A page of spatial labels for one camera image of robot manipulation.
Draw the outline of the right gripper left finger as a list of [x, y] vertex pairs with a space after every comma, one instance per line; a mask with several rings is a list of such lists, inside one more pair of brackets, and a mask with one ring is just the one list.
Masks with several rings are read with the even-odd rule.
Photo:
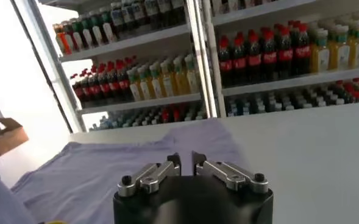
[[181, 176], [181, 160], [178, 153], [167, 156], [163, 163], [149, 163], [133, 175], [125, 175], [118, 183], [120, 197], [132, 197], [138, 191], [156, 193], [167, 177]]

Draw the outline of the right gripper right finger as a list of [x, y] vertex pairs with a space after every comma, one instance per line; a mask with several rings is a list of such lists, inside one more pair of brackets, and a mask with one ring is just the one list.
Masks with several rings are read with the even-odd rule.
[[192, 151], [193, 173], [212, 176], [222, 181], [226, 188], [238, 192], [248, 186], [256, 194], [268, 192], [268, 180], [262, 173], [251, 173], [230, 162], [208, 160], [205, 154]]

